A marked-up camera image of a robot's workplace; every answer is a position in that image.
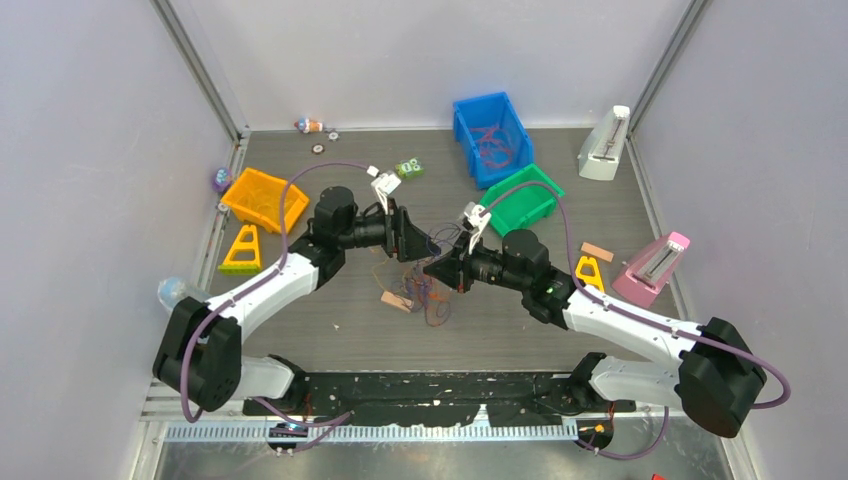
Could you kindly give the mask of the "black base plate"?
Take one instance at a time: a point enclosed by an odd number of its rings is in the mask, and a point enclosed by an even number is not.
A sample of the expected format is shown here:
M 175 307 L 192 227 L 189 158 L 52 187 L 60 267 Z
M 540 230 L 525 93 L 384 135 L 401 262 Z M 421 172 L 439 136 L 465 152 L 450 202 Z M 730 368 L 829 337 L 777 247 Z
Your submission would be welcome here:
M 634 411 L 554 372 L 302 373 L 280 399 L 248 400 L 243 412 L 277 409 L 320 421 L 343 414 L 353 426 L 467 426 L 483 413 L 494 427 L 553 426 L 566 417 Z

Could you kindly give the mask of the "yellow triangle block right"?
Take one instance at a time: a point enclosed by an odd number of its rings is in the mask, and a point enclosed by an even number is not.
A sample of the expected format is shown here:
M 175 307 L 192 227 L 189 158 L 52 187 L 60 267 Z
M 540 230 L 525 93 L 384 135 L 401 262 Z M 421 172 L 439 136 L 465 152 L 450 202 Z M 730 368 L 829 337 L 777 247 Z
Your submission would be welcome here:
M 592 286 L 601 293 L 605 292 L 601 269 L 595 257 L 581 255 L 577 262 L 575 274 L 585 285 Z

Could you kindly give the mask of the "yellow triangle block left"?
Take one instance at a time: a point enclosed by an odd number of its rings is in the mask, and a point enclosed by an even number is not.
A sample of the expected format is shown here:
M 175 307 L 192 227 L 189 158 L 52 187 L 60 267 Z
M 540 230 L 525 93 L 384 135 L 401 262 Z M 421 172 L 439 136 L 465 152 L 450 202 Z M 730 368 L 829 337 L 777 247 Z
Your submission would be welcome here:
M 262 271 L 259 232 L 256 225 L 241 226 L 217 270 L 225 275 L 255 275 Z

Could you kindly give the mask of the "green plastic bin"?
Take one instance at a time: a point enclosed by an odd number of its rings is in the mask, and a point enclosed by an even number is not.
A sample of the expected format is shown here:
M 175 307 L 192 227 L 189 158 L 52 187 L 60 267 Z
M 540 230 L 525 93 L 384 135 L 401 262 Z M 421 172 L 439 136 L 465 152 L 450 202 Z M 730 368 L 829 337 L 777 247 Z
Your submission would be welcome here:
M 480 204 L 489 207 L 497 198 L 511 188 L 528 182 L 539 182 L 550 187 L 557 197 L 565 191 L 547 173 L 535 164 L 530 164 L 506 179 L 489 187 Z M 529 229 L 537 221 L 550 216 L 557 208 L 554 195 L 541 186 L 528 186 L 511 194 L 491 211 L 489 225 L 501 236 L 512 230 Z

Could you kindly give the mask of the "small wooden block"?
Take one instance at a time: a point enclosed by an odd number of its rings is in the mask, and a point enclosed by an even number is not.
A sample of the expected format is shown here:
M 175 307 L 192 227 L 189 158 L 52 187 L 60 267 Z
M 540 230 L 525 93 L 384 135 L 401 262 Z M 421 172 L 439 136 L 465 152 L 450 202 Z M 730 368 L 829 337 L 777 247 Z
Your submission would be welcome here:
M 405 313 L 411 313 L 414 308 L 413 300 L 390 291 L 384 291 L 380 300 L 384 304 L 397 308 Z

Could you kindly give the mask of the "clear plastic bottle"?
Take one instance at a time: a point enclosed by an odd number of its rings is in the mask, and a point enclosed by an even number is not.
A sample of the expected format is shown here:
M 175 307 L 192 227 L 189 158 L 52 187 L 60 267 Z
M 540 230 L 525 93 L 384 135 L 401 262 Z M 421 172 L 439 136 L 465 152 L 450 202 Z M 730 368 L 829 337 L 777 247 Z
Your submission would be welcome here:
M 172 313 L 180 301 L 188 297 L 206 302 L 211 295 L 181 277 L 166 278 L 158 285 L 157 298 L 168 314 Z

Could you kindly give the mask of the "yellow triangle block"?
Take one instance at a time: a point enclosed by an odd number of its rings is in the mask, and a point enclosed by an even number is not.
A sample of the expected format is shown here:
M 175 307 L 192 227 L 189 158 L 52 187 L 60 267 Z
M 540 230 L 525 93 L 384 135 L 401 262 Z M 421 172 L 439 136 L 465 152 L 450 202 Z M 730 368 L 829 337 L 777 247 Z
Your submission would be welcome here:
M 577 262 L 575 274 L 585 285 L 592 286 L 601 293 L 605 292 L 601 269 L 595 257 L 581 255 Z
M 262 271 L 259 232 L 256 225 L 241 226 L 217 270 L 225 275 L 255 275 Z

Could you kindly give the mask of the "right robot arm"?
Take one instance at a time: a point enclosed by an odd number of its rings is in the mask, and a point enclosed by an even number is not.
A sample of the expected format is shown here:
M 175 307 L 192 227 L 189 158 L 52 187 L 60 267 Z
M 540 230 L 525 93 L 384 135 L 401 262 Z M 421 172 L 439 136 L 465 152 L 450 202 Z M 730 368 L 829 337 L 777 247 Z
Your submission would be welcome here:
M 616 300 L 554 266 L 549 250 L 526 229 L 509 233 L 499 250 L 473 245 L 463 233 L 426 275 L 466 293 L 476 282 L 514 290 L 534 319 L 611 341 L 640 355 L 623 361 L 593 353 L 571 387 L 574 403 L 596 410 L 633 400 L 683 411 L 702 429 L 734 438 L 767 375 L 739 331 L 713 317 L 705 325 L 654 314 Z

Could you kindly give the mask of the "pink metronome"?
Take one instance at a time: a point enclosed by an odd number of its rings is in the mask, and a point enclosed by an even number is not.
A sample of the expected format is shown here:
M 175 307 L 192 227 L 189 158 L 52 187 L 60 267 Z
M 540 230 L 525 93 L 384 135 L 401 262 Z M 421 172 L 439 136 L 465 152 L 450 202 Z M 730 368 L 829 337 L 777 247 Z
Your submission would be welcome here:
M 612 282 L 612 288 L 626 301 L 649 308 L 681 262 L 690 239 L 670 232 L 645 246 L 628 262 Z

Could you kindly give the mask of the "orange plastic bin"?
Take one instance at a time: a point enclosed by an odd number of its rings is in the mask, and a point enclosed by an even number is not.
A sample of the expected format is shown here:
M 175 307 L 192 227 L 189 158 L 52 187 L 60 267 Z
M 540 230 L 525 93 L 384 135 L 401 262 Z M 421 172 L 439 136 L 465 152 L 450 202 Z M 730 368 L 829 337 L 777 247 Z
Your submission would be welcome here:
M 267 232 L 289 233 L 310 204 L 310 198 L 297 186 L 285 195 L 284 212 L 280 200 L 287 182 L 255 168 L 246 168 L 221 199 L 242 222 L 263 227 Z

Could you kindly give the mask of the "green monster toy block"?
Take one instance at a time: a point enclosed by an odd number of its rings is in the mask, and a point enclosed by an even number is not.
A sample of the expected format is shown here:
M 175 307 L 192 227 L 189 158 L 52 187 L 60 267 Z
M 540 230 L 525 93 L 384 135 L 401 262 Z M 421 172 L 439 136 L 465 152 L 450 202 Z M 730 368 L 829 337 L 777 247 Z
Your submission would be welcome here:
M 424 173 L 424 167 L 417 158 L 410 158 L 395 165 L 395 173 L 401 180 L 415 178 Z

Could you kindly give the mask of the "small clown figurine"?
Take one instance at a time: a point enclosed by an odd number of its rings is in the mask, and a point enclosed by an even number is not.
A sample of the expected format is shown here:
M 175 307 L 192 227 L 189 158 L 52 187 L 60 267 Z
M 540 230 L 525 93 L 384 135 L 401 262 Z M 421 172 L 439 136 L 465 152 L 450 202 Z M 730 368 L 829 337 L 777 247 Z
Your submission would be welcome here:
M 323 132 L 325 130 L 324 123 L 308 117 L 302 117 L 293 123 L 295 129 L 302 134 L 312 134 Z

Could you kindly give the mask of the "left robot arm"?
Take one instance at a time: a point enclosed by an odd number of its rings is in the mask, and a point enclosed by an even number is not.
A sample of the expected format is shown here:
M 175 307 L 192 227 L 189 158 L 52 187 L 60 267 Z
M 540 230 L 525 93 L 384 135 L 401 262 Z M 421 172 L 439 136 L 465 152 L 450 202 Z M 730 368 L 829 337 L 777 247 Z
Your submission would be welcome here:
M 325 189 L 306 231 L 283 261 L 243 284 L 212 296 L 179 277 L 160 282 L 157 296 L 169 315 L 152 373 L 180 396 L 184 416 L 196 421 L 230 400 L 263 397 L 280 412 L 298 412 L 307 398 L 295 366 L 279 356 L 243 354 L 244 341 L 293 301 L 328 283 L 346 253 L 379 247 L 399 262 L 439 253 L 405 207 L 390 197 L 360 210 L 351 190 Z

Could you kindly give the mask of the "white metronome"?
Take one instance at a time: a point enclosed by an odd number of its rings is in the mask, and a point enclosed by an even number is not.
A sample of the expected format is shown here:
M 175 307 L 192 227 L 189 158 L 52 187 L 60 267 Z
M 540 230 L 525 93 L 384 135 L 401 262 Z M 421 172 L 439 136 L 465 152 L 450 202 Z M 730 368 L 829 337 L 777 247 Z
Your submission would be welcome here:
M 578 155 L 578 175 L 595 181 L 612 181 L 620 164 L 631 110 L 613 106 L 593 128 Z

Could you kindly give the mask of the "blue plastic bin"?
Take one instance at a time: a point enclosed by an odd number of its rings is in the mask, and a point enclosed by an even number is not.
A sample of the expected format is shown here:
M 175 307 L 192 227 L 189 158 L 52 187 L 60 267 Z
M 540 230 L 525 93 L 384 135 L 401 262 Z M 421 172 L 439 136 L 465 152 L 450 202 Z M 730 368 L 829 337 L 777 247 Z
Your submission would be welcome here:
M 505 92 L 454 102 L 453 133 L 478 190 L 535 161 L 533 141 Z

